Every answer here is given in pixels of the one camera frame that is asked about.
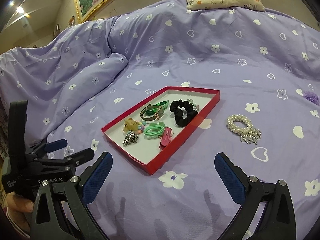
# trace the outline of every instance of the clear beaded hair tie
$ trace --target clear beaded hair tie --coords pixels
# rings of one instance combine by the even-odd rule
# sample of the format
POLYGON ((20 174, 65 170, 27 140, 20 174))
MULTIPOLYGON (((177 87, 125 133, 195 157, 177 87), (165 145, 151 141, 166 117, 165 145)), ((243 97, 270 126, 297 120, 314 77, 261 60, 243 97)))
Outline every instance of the clear beaded hair tie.
POLYGON ((230 115, 227 119, 227 126, 232 132, 240 135, 240 140, 242 142, 246 142, 248 144, 255 143, 257 144, 257 140, 261 138, 261 131, 259 129, 254 128, 251 120, 241 114, 233 114, 230 115), (247 125, 246 128, 240 128, 234 124, 234 121, 243 122, 247 125))

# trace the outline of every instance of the green hair tie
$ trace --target green hair tie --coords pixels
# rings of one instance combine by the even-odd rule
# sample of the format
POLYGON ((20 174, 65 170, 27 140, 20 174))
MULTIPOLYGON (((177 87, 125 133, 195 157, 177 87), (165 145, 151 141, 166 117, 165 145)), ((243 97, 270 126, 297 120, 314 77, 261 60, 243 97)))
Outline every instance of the green hair tie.
MULTIPOLYGON (((155 106, 162 106, 163 110, 166 110, 169 106, 169 100, 167 101, 162 101, 160 103, 156 103, 155 106)), ((149 116, 149 115, 154 115, 156 113, 158 109, 157 108, 154 108, 154 109, 151 109, 151 110, 147 110, 144 115, 146 116, 149 116)))
POLYGON ((143 133, 150 138, 157 138, 159 135, 163 135, 164 132, 164 122, 157 123, 150 123, 148 127, 146 127, 143 133))

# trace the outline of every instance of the human hand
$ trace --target human hand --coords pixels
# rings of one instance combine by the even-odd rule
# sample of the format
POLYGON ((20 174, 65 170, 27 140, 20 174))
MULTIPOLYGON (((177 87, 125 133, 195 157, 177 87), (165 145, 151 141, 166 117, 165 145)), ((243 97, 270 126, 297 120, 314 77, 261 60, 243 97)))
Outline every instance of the human hand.
POLYGON ((30 225, 23 213, 32 213, 34 203, 14 192, 7 195, 6 202, 8 205, 7 212, 13 222, 15 222, 23 231, 30 232, 30 225))

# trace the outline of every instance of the black scrunchie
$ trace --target black scrunchie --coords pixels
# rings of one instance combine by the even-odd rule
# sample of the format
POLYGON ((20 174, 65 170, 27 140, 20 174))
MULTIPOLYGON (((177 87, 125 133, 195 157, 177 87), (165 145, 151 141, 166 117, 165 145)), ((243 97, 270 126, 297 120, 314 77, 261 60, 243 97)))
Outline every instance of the black scrunchie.
POLYGON ((198 112, 193 109, 192 104, 190 104, 188 101, 182 101, 181 99, 171 103, 170 111, 174 113, 176 124, 182 127, 187 126, 187 124, 190 123, 191 120, 194 119, 198 114, 198 112), (185 111, 187 112, 186 118, 183 119, 183 111, 178 107, 184 107, 185 111))

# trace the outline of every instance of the watch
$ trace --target watch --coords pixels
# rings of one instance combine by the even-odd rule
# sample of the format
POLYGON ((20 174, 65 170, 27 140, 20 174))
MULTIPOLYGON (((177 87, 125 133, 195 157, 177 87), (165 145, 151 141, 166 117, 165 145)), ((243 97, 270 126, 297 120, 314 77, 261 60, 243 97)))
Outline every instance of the watch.
POLYGON ((162 106, 152 106, 151 104, 149 104, 140 112, 140 117, 142 120, 145 120, 145 121, 153 121, 153 120, 159 120, 163 116, 163 114, 164 114, 164 110, 162 106), (151 109, 157 109, 155 114, 151 117, 143 117, 145 112, 151 109))

